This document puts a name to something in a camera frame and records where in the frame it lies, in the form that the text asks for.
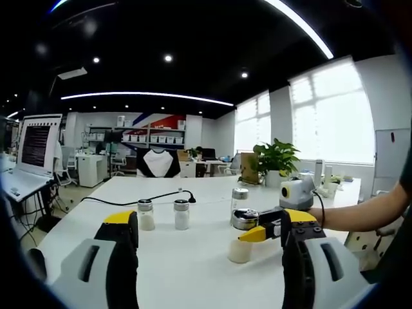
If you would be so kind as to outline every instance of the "glass jar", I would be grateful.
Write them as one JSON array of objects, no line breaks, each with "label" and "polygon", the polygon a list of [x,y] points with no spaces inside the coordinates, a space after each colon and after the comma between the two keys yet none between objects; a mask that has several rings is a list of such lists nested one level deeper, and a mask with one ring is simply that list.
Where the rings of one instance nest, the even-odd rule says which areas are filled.
[{"label": "glass jar", "polygon": [[237,209],[232,213],[231,241],[227,258],[233,263],[243,264],[250,261],[252,243],[240,241],[238,238],[245,231],[258,225],[259,213],[253,209]]},{"label": "glass jar", "polygon": [[174,227],[176,230],[189,228],[189,202],[187,200],[174,201]]},{"label": "glass jar", "polygon": [[137,202],[138,226],[140,230],[154,230],[153,202],[151,200],[139,200]]},{"label": "glass jar", "polygon": [[249,190],[244,188],[234,188],[232,190],[232,203],[230,204],[230,220],[232,220],[232,214],[236,209],[247,208],[247,198]]}]

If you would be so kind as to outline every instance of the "chair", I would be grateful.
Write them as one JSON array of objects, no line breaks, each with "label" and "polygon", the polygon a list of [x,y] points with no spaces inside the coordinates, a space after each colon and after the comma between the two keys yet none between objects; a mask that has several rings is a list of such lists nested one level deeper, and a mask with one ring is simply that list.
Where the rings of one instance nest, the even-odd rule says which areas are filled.
[{"label": "chair", "polygon": [[180,164],[176,150],[138,149],[136,177],[180,178]]},{"label": "chair", "polygon": [[111,165],[113,167],[112,176],[124,176],[120,168],[126,166],[126,149],[117,150],[116,155],[111,159]]},{"label": "chair", "polygon": [[219,173],[228,176],[239,174],[241,172],[240,161],[240,153],[236,153],[229,167],[226,165],[218,166]]},{"label": "chair", "polygon": [[74,147],[62,146],[62,167],[63,169],[56,171],[56,179],[60,186],[66,186],[71,183],[77,185],[77,181],[70,177],[69,169],[76,168],[76,158]]}]

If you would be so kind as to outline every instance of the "floor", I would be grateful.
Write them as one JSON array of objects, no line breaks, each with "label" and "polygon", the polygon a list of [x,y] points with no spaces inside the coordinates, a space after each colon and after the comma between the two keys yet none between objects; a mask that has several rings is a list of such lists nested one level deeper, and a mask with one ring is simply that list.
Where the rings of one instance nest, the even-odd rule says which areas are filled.
[{"label": "floor", "polygon": [[[60,188],[60,197],[62,198],[63,202],[69,207],[69,210],[72,210],[75,208],[81,201],[86,196],[89,196],[94,190],[99,188],[103,183],[98,184],[94,188],[86,188],[86,187],[76,187],[75,185],[68,185],[66,187],[61,187]],[[54,216],[63,218],[66,214],[62,212],[59,209],[59,206],[55,203],[54,205]],[[35,248],[42,240],[43,238],[47,235],[46,232],[43,232],[42,230],[39,230],[38,228],[34,228],[33,232],[30,234],[27,234],[22,240],[21,240],[21,245],[24,251],[27,251],[31,248]]]}]

